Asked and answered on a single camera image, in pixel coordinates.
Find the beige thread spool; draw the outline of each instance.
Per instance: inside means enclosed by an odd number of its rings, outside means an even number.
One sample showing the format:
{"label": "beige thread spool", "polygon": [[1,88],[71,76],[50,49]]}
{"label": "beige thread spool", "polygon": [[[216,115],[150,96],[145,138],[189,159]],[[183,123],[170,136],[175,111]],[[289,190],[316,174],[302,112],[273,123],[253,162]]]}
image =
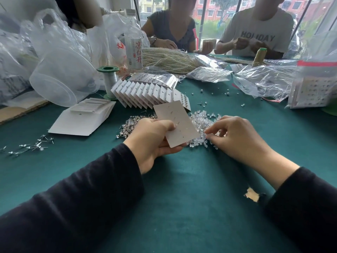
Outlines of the beige thread spool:
{"label": "beige thread spool", "polygon": [[254,62],[252,67],[257,67],[257,66],[261,66],[263,64],[263,61],[266,57],[267,54],[267,49],[266,48],[260,48],[255,56]]}

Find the pile of earring backs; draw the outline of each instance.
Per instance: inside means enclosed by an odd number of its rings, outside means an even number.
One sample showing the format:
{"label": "pile of earring backs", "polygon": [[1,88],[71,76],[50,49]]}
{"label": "pile of earring backs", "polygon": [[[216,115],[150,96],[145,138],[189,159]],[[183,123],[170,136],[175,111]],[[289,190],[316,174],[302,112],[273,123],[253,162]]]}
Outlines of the pile of earring backs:
{"label": "pile of earring backs", "polygon": [[[23,145],[19,145],[20,147],[20,151],[14,152],[8,152],[9,155],[13,155],[15,157],[18,157],[20,154],[28,152],[28,151],[35,151],[35,150],[39,150],[39,151],[43,151],[44,149],[48,148],[45,146],[42,146],[42,143],[51,143],[54,144],[54,138],[47,138],[46,135],[42,135],[40,136],[40,138],[37,140],[37,142],[35,144],[23,144]],[[0,151],[5,152],[6,151],[7,146],[3,147],[2,149],[0,149]]]}

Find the wristwatch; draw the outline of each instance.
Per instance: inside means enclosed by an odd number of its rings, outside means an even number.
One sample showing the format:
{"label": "wristwatch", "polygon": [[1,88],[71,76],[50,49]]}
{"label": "wristwatch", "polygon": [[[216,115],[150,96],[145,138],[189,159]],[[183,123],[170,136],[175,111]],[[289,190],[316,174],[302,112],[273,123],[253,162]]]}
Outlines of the wristwatch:
{"label": "wristwatch", "polygon": [[154,46],[154,43],[156,42],[156,40],[157,40],[157,37],[155,37],[155,36],[152,36],[152,37],[149,38],[151,47]]}

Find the plastic bottle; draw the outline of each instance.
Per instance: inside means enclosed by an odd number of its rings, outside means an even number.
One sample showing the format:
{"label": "plastic bottle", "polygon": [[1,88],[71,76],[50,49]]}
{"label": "plastic bottle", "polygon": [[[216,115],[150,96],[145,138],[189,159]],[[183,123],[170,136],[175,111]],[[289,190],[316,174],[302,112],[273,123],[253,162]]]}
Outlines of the plastic bottle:
{"label": "plastic bottle", "polygon": [[126,14],[130,19],[130,28],[124,32],[127,65],[129,70],[143,68],[143,46],[141,37],[141,27],[137,24],[136,11],[126,9]]}
{"label": "plastic bottle", "polygon": [[256,53],[256,56],[255,56],[252,67],[261,66],[263,64],[263,61],[264,61],[265,57],[266,57],[266,54],[267,54],[267,49],[266,48],[260,48]]}

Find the white thread spool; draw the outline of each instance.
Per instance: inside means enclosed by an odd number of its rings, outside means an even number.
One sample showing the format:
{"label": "white thread spool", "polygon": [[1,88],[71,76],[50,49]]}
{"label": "white thread spool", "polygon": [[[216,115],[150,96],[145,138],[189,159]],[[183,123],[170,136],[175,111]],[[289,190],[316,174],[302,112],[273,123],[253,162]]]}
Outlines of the white thread spool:
{"label": "white thread spool", "polygon": [[101,66],[97,71],[104,73],[104,85],[107,92],[107,94],[104,95],[104,98],[116,99],[115,95],[111,92],[111,89],[118,81],[116,72],[119,71],[119,68],[116,66]]}

